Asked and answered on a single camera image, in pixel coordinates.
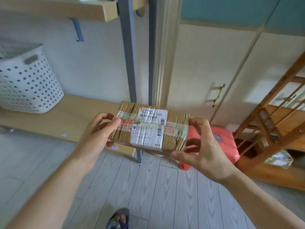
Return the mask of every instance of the hand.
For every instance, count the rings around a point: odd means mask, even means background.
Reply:
[[[69,158],[81,161],[82,164],[85,165],[86,172],[90,171],[94,167],[97,157],[102,152],[105,145],[107,147],[113,145],[113,142],[110,141],[108,137],[120,123],[121,119],[115,118],[110,113],[98,114],[87,125]]]
[[[228,177],[239,172],[215,140],[208,120],[191,118],[189,125],[196,128],[201,139],[189,139],[186,146],[196,145],[196,147],[186,149],[184,152],[173,151],[170,154],[172,158],[193,166],[207,178],[218,183],[222,183]],[[189,152],[199,152],[199,154],[194,156],[187,154]]]

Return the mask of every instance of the wooden shelf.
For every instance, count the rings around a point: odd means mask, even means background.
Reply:
[[[272,113],[277,106],[268,105],[266,106],[266,111],[268,113]],[[277,123],[284,115],[289,113],[291,108],[280,108],[272,117],[273,123]],[[305,111],[303,110],[296,110],[294,111],[286,120],[280,123],[277,126],[277,130],[280,133],[280,136],[286,135],[288,132],[293,130],[295,127],[299,126],[302,122],[305,121]],[[305,152],[305,136],[300,138],[299,140],[291,143],[286,149],[298,150]]]
[[[133,0],[134,10],[148,0]],[[59,0],[0,0],[0,10],[36,14],[46,17],[66,17],[109,22],[118,17],[115,1],[97,0],[72,2]]]
[[[249,158],[241,156],[236,163],[236,167],[242,169],[242,167],[249,165],[249,162]],[[284,169],[278,166],[260,163],[246,171],[245,174],[250,178],[267,183],[305,191],[305,169],[293,165],[288,169]]]
[[[62,100],[44,114],[14,112],[0,108],[0,125],[78,142],[84,128],[99,112],[117,114],[119,103],[64,94]],[[114,152],[133,157],[135,148],[119,145]]]

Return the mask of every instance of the white laundry basket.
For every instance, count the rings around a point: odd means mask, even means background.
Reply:
[[[0,41],[0,107],[40,114],[62,97],[42,44]]]

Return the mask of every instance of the gray wood floor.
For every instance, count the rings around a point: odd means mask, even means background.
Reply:
[[[0,135],[0,228],[70,154],[75,143],[16,130]],[[305,194],[255,181],[302,220]],[[104,151],[82,180],[63,228],[105,228],[130,209],[133,228],[255,227],[232,195],[195,169],[148,153],[143,164]]]

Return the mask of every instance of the purple sticker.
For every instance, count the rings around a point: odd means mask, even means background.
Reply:
[[[223,141],[221,136],[218,133],[213,133],[213,136],[218,143]]]

